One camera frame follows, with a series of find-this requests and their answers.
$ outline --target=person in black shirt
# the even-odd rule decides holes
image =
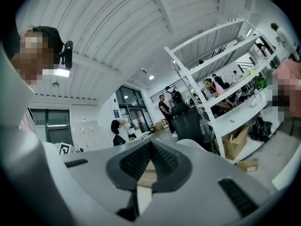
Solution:
[[[175,132],[175,129],[171,123],[171,121],[173,120],[173,116],[170,114],[170,108],[164,103],[165,101],[165,96],[161,95],[160,97],[160,101],[159,101],[159,109],[162,112],[162,114],[164,115],[164,117],[166,118],[168,124],[169,124],[169,129],[171,134],[173,134],[173,137],[177,137],[177,133]]]
[[[212,75],[212,77],[214,78],[215,82],[217,82],[223,89],[225,89],[225,84],[224,84],[224,82],[222,81],[222,78],[221,78],[221,77],[216,76],[215,73]]]

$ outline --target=floor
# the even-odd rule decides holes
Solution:
[[[272,180],[287,165],[291,157],[297,150],[301,142],[301,120],[295,120],[293,135],[290,137],[292,118],[286,119],[270,138],[257,151],[248,156],[245,160],[258,160],[258,169],[248,174],[258,180],[262,185],[275,193],[277,189],[272,184]],[[172,137],[169,129],[155,132],[156,137],[163,141],[177,142],[177,137]]]

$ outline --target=wall sign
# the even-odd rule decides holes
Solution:
[[[118,110],[113,110],[115,118],[120,118]]]

